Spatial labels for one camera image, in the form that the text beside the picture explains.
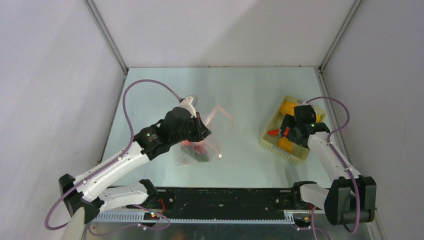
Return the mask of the orange mango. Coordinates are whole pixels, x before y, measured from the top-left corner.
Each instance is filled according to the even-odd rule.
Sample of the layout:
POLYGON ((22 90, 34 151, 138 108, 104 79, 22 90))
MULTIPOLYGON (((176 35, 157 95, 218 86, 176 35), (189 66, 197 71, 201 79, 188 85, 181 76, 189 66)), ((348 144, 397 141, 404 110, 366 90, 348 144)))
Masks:
POLYGON ((279 138, 277 147, 290 154, 293 152, 293 143, 290 142, 287 138, 279 138))

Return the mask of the yellow bell pepper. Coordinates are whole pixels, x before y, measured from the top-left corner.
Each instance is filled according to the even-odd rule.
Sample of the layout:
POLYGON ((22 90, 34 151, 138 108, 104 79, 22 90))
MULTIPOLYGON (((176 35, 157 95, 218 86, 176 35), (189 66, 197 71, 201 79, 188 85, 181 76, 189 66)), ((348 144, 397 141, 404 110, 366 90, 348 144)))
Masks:
MULTIPOLYGON (((284 101, 279 108, 279 112, 282 115, 289 115, 289 116, 295 117, 294 107, 297 107, 297 106, 298 106, 298 104, 295 103, 295 102, 284 101)), ((316 119, 315 119, 316 123, 322 122, 322 116, 321 115, 316 114, 315 117, 316 117, 316 119)))

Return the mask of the orange carrot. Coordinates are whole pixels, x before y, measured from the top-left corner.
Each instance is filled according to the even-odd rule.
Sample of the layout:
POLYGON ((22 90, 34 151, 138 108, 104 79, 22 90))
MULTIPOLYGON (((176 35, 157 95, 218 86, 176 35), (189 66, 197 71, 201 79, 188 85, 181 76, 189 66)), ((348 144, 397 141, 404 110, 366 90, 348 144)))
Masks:
POLYGON ((284 127, 284 128, 269 130, 267 132, 267 134, 270 135, 270 136, 277 136, 279 138, 285 138, 288 135, 289 131, 290 131, 289 127, 284 127))

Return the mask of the clear zip top bag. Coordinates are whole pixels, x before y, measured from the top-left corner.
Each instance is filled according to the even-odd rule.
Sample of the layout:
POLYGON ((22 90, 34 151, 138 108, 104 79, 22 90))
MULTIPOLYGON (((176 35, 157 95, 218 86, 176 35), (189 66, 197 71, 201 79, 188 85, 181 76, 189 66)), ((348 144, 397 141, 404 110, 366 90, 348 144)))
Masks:
MULTIPOLYGON (((193 149, 194 146, 203 146, 207 150, 210 158, 208 162, 219 161, 222 159, 222 145, 234 128, 234 120, 232 116, 221 106, 216 106, 203 121, 208 129, 211 130, 211 135, 200 142, 191 142, 192 145, 187 147, 193 149)), ((192 157, 183 152, 182 148, 186 148, 179 143, 174 150, 174 164, 176 166, 188 166, 199 163, 192 157), (189 160, 188 165, 184 165, 184 160, 189 160)))

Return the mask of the red chili pepper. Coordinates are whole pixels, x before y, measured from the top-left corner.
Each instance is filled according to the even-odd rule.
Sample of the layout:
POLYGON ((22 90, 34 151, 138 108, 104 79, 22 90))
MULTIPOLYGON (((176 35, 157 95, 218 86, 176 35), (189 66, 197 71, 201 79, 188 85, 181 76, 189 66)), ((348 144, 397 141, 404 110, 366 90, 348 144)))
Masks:
POLYGON ((193 151, 195 154, 198 154, 198 155, 206 155, 208 153, 207 150, 201 145, 195 145, 193 147, 193 151))

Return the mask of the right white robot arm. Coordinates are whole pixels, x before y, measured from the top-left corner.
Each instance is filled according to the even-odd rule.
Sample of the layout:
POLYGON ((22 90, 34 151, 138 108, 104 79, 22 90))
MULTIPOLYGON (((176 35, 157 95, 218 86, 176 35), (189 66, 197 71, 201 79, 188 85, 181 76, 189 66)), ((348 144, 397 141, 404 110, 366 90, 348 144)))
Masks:
POLYGON ((356 170, 336 146, 331 131, 311 105, 298 105, 293 115, 285 115, 279 134, 282 138, 315 153, 328 178, 330 188, 313 181, 295 183, 298 189, 291 194, 291 204, 304 209, 312 204, 324 210, 332 225, 360 224, 375 218, 377 184, 371 176, 356 170))

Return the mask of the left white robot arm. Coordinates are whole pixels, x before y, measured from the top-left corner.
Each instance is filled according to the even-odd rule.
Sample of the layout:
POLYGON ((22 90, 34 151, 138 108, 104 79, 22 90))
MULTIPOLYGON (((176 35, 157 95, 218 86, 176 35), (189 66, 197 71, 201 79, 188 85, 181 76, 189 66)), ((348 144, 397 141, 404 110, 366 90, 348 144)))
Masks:
POLYGON ((211 131, 197 112, 175 107, 164 119, 143 128, 134 135, 129 146, 100 165, 73 177, 65 174, 59 179, 62 201, 70 216, 84 209, 87 224, 99 214, 124 206, 143 205, 153 208, 158 202, 158 191, 148 179, 141 179, 127 186, 113 187, 112 184, 156 157, 167 153, 180 142, 201 142, 211 131))

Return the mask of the cream perforated plastic basket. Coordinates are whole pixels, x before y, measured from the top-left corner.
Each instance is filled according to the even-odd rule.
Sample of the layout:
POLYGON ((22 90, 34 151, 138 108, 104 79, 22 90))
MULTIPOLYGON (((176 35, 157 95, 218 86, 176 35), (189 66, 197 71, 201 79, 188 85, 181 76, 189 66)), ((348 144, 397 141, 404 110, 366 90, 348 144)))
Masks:
POLYGON ((294 107, 299 106, 302 103, 303 101, 301 99, 294 96, 285 96, 260 136, 260 145, 263 148, 294 164, 301 164, 305 162, 310 150, 296 145, 286 138, 280 138, 278 137, 278 134, 270 134, 269 132, 277 133, 286 114, 293 114, 294 107))

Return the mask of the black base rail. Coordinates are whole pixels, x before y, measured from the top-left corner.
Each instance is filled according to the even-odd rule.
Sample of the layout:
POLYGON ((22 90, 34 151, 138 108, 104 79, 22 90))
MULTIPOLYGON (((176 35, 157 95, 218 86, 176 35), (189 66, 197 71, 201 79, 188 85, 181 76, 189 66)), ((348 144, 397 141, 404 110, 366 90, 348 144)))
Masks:
POLYGON ((283 221, 290 211, 308 211, 299 189, 157 187, 141 206, 181 221, 283 221))

